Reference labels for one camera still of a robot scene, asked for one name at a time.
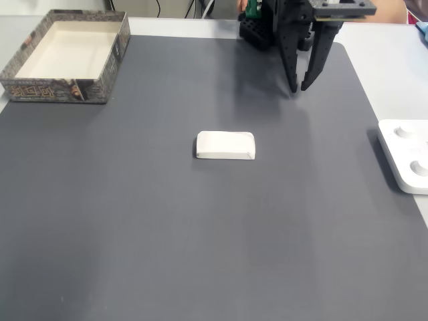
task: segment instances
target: white foam block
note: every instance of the white foam block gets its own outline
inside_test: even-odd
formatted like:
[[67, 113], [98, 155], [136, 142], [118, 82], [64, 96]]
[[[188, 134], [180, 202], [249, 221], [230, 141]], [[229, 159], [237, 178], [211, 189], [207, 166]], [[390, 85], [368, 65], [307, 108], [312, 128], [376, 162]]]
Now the white foam block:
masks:
[[255, 159], [254, 136], [250, 132], [200, 132], [196, 141], [196, 157]]

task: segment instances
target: blue object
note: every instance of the blue object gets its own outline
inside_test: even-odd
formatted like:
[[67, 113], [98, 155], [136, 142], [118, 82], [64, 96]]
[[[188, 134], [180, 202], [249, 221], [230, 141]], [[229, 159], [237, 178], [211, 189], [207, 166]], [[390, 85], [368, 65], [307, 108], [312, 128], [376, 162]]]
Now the blue object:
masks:
[[425, 40], [428, 42], [428, 22], [416, 22], [416, 28], [425, 35]]

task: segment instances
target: black robotic claw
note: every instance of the black robotic claw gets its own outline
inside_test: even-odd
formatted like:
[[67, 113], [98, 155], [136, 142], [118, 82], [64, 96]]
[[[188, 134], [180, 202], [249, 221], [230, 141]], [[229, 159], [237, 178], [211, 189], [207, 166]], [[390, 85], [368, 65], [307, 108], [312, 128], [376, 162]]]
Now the black robotic claw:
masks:
[[[239, 34], [259, 49], [267, 49], [275, 39], [290, 89], [296, 92], [297, 50], [307, 51], [312, 46], [302, 82], [302, 90], [306, 90], [323, 70], [343, 22], [375, 13], [376, 7], [370, 0], [263, 0], [261, 19], [244, 19]], [[263, 33], [259, 32], [259, 25], [263, 26]]]

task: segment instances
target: cardboard box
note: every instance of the cardboard box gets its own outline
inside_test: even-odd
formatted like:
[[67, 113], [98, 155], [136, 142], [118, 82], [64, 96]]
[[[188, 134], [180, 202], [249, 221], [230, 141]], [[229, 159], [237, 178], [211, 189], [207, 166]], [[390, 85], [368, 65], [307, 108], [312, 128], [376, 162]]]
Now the cardboard box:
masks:
[[13, 101], [105, 104], [129, 38], [126, 12], [51, 10], [0, 82]]

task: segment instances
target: gray mat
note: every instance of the gray mat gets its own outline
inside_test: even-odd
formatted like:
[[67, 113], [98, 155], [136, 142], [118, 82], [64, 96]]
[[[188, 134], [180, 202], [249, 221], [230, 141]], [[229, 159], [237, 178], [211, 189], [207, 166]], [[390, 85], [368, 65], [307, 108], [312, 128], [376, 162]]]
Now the gray mat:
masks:
[[[426, 320], [428, 231], [376, 127], [340, 45], [290, 95], [274, 51], [131, 37], [107, 105], [0, 114], [0, 320]], [[256, 160], [193, 158], [201, 130]]]

